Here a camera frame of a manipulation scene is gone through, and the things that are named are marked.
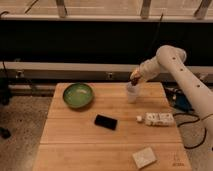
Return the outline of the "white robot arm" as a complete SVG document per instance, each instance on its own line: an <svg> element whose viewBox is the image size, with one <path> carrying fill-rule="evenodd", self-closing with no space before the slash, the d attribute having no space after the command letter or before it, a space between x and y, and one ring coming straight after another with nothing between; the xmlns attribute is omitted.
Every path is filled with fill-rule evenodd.
<svg viewBox="0 0 213 171"><path fill-rule="evenodd" d="M186 57L186 51L181 48L171 45L160 46L154 57L135 68L130 80L136 85L153 79L162 70L168 71L203 122L213 150L213 91L184 65Z"/></svg>

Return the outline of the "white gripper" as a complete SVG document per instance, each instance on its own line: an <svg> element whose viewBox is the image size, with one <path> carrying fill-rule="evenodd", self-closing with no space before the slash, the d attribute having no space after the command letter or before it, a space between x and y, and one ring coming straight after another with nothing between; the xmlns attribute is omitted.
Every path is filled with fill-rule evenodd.
<svg viewBox="0 0 213 171"><path fill-rule="evenodd" d="M157 75L157 65L150 61L141 63L131 74L130 81L133 78L139 77L139 82L146 82Z"/></svg>

